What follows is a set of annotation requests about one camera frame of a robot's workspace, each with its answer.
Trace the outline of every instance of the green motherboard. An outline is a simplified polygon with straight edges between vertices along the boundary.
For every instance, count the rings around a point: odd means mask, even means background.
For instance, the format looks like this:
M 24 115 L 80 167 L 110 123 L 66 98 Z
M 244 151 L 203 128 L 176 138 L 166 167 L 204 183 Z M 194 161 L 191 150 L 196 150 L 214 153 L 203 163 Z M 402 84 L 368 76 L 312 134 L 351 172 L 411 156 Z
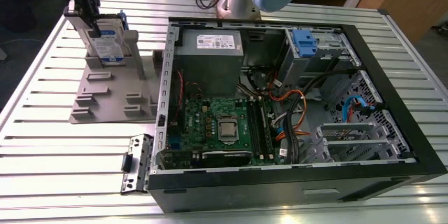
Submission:
M 166 169 L 198 168 L 206 154 L 220 154 L 222 158 L 208 167 L 278 164 L 270 131 L 271 110 L 272 103 L 264 99 L 187 99 L 180 131 L 170 132 Z M 230 165 L 234 154 L 244 155 L 247 161 Z

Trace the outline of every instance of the aluminum table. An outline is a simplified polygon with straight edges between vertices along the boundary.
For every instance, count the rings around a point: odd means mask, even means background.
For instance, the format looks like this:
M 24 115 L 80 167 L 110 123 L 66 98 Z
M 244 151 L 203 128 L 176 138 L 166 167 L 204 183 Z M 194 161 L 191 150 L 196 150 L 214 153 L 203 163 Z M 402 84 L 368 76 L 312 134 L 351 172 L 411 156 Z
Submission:
M 102 0 L 128 15 L 143 57 L 164 48 L 168 16 L 215 17 L 195 0 Z M 395 22 L 376 10 L 288 5 L 263 19 L 356 25 L 394 86 L 448 164 L 448 92 Z M 440 223 L 448 175 L 360 202 L 166 215 L 151 196 L 120 196 L 122 155 L 144 123 L 71 125 L 86 66 L 83 42 L 60 19 L 0 114 L 0 221 L 110 223 Z

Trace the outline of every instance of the white label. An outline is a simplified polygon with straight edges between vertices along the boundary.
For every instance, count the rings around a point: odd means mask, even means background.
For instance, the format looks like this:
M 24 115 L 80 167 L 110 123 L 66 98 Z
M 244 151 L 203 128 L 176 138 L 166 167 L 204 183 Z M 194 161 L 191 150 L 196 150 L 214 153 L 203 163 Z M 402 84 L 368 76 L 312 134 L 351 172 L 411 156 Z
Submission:
M 114 30 L 103 30 L 100 38 L 92 38 L 98 56 L 106 64 L 115 65 L 123 60 L 120 45 L 115 42 L 118 38 Z
M 282 82 L 278 79 L 274 79 L 274 84 L 280 88 L 282 87 Z
M 288 150 L 287 149 L 280 149 L 279 155 L 286 157 L 287 154 L 288 154 Z
M 199 49 L 235 49 L 232 35 L 198 35 Z

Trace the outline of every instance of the cpu socket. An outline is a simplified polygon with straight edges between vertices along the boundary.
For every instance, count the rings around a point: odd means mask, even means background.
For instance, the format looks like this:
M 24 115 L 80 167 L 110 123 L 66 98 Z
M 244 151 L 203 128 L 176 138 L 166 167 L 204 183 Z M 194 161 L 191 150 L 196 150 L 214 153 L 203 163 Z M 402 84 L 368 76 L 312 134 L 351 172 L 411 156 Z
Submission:
M 218 120 L 218 139 L 227 145 L 232 145 L 239 140 L 238 119 Z

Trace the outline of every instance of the expansion card bracket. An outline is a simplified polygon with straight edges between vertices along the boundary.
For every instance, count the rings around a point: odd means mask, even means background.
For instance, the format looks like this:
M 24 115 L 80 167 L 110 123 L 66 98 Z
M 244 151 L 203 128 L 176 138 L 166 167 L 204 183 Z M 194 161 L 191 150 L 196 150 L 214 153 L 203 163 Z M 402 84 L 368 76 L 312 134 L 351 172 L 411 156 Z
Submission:
M 147 194 L 148 168 L 151 163 L 154 137 L 146 134 L 135 136 L 130 141 L 128 152 L 123 156 L 122 195 Z

